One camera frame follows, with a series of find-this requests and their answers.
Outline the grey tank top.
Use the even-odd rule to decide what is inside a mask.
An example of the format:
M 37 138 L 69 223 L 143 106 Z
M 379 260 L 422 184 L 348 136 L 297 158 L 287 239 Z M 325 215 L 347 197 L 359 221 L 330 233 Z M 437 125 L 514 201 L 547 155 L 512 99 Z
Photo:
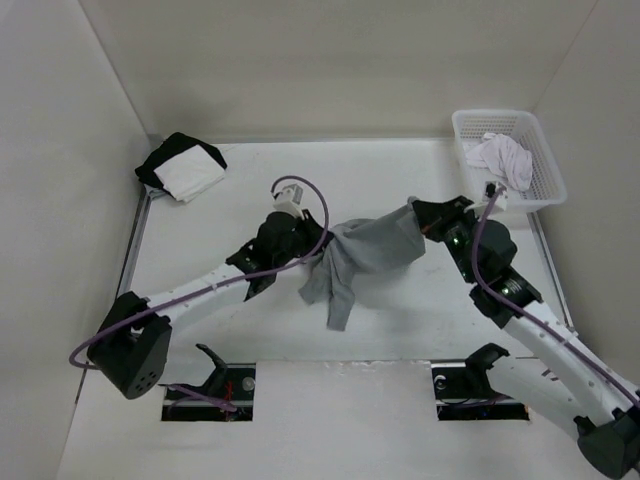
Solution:
M 352 285 L 356 276 L 406 268 L 425 254 L 413 200 L 409 198 L 405 205 L 377 219 L 352 219 L 330 230 L 332 239 L 312 258 L 309 279 L 299 289 L 309 305 L 328 302 L 329 330 L 346 330 L 355 304 Z

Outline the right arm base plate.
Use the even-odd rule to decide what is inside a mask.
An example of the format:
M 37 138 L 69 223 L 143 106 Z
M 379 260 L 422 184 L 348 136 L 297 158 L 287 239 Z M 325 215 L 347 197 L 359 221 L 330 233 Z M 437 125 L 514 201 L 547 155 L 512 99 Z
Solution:
M 489 383 L 487 372 L 510 353 L 503 347 L 489 343 L 464 360 L 431 364 L 435 397 L 440 401 L 470 400 L 483 402 L 503 399 L 505 395 L 495 391 Z

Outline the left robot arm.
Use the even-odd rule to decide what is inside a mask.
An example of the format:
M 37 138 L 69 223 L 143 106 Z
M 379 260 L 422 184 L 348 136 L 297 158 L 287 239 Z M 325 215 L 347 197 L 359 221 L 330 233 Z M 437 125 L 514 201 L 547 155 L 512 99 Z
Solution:
M 163 378 L 180 327 L 263 293 L 285 267 L 323 252 L 332 239 L 308 210 L 300 216 L 273 212 L 254 238 L 211 272 L 160 294 L 117 297 L 87 347 L 88 359 L 126 399 L 137 399 Z

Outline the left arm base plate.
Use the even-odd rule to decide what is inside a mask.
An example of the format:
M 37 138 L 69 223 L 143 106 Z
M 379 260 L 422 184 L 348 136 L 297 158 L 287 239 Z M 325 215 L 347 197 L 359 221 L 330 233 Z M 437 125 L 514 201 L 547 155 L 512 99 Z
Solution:
M 188 383 L 168 383 L 169 392 L 179 395 L 179 401 L 200 401 L 219 408 L 225 412 L 235 412 L 237 402 L 244 406 L 253 402 L 256 386 L 256 366 L 250 364 L 228 364 L 213 350 L 204 344 L 196 348 L 203 352 L 212 362 L 213 369 L 209 376 L 199 385 Z

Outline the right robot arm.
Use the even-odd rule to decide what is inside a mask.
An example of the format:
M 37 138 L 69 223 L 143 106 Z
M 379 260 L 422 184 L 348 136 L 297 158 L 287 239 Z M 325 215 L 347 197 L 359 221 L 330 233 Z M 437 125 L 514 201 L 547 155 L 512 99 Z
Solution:
M 424 237 L 446 246 L 476 309 L 520 342 L 518 360 L 489 343 L 465 360 L 473 394 L 505 395 L 563 430 L 587 462 L 609 479 L 639 467 L 639 388 L 611 370 L 569 330 L 540 292 L 512 266 L 517 246 L 508 228 L 466 197 L 411 203 Z

